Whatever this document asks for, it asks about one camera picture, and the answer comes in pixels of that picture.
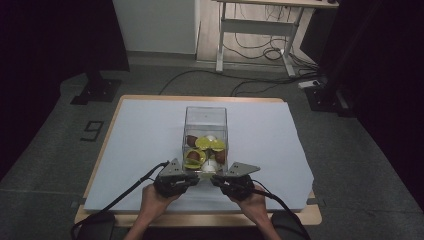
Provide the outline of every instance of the black tripod base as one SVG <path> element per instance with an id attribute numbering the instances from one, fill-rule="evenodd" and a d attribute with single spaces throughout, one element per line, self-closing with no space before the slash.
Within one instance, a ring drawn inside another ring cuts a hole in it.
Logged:
<path id="1" fill-rule="evenodd" d="M 355 117 L 352 111 L 353 104 L 345 91 L 337 90 L 331 101 L 328 101 L 328 92 L 322 88 L 305 88 L 305 94 L 312 111 L 334 112 L 340 117 Z"/>
<path id="2" fill-rule="evenodd" d="M 336 112 L 336 103 L 334 101 L 322 101 L 323 89 L 305 88 L 305 94 L 308 98 L 309 107 L 312 111 L 317 112 Z"/>
<path id="3" fill-rule="evenodd" d="M 93 102 L 112 102 L 121 86 L 121 80 L 105 79 L 106 84 L 102 89 L 90 89 L 89 84 L 84 87 L 79 96 L 75 96 L 72 105 L 87 105 L 89 101 Z"/>

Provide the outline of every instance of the clear plastic box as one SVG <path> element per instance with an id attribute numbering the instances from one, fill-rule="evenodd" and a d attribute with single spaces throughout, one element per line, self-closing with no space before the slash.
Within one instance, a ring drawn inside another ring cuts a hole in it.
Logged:
<path id="1" fill-rule="evenodd" d="M 187 107 L 183 136 L 183 170 L 202 178 L 228 170 L 227 109 Z"/>

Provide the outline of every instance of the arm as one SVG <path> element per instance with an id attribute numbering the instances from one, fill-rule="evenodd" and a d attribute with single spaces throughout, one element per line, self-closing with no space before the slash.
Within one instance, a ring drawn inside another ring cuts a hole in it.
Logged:
<path id="1" fill-rule="evenodd" d="M 165 212 L 172 201 L 179 197 L 164 198 L 156 192 L 152 184 L 144 187 L 140 212 L 124 240 L 140 240 L 147 227 Z"/>
<path id="2" fill-rule="evenodd" d="M 255 185 L 255 189 L 263 191 L 261 187 Z M 258 229 L 267 240 L 281 240 L 277 231 L 275 231 L 266 210 L 265 197 L 258 194 L 252 194 L 243 201 L 230 198 L 231 201 L 237 203 L 241 211 L 256 224 Z"/>

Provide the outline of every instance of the black curtain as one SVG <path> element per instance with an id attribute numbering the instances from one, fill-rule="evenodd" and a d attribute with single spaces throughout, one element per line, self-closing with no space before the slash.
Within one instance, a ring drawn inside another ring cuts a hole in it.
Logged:
<path id="1" fill-rule="evenodd" d="M 88 60 L 129 71 L 111 0 L 0 2 L 1 177 L 54 108 L 60 83 Z"/>
<path id="2" fill-rule="evenodd" d="M 320 63 L 424 209 L 424 7 L 344 0 Z"/>

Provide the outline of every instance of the white wall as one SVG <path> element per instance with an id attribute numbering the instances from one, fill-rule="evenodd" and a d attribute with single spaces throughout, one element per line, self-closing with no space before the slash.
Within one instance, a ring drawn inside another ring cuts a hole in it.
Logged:
<path id="1" fill-rule="evenodd" d="M 127 51 L 195 54 L 200 0 L 113 0 Z"/>

